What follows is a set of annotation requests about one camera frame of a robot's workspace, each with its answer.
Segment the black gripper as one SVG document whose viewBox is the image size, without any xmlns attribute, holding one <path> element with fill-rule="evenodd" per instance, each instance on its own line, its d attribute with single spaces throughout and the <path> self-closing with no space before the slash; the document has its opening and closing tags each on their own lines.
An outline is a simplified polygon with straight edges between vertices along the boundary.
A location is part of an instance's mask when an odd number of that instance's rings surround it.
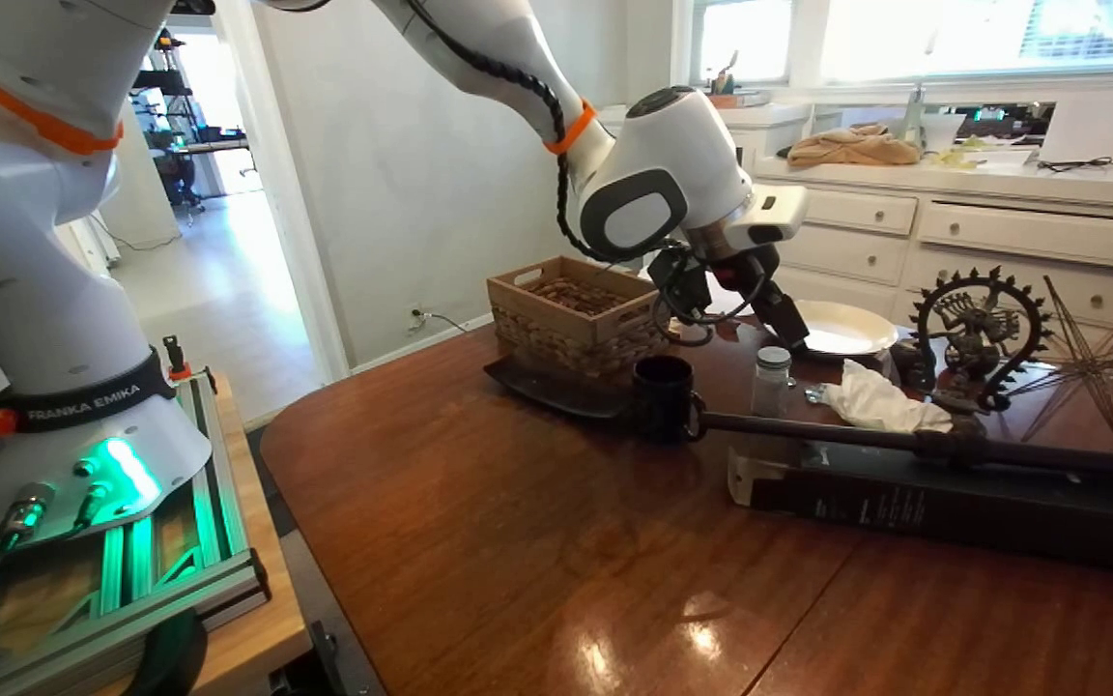
<svg viewBox="0 0 1113 696">
<path fill-rule="evenodd" d="M 710 290 L 729 290 L 738 308 L 749 308 L 789 352 L 800 352 L 809 324 L 778 282 L 778 242 L 795 237 L 803 199 L 803 184 L 755 184 L 725 221 L 666 238 L 644 268 L 666 308 L 687 324 L 710 324 Z"/>
</svg>

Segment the green aluminium robot base frame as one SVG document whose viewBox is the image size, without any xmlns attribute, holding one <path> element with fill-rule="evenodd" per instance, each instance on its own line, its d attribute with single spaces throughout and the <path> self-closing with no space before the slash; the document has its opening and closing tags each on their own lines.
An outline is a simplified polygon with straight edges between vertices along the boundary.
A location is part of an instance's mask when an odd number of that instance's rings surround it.
<svg viewBox="0 0 1113 696">
<path fill-rule="evenodd" d="M 0 563 L 0 696 L 123 684 L 129 656 L 161 627 L 213 630 L 269 600 L 213 379 L 186 381 L 177 402 L 210 455 L 151 513 L 84 526 L 53 479 L 0 502 L 0 538 L 16 538 Z"/>
</svg>

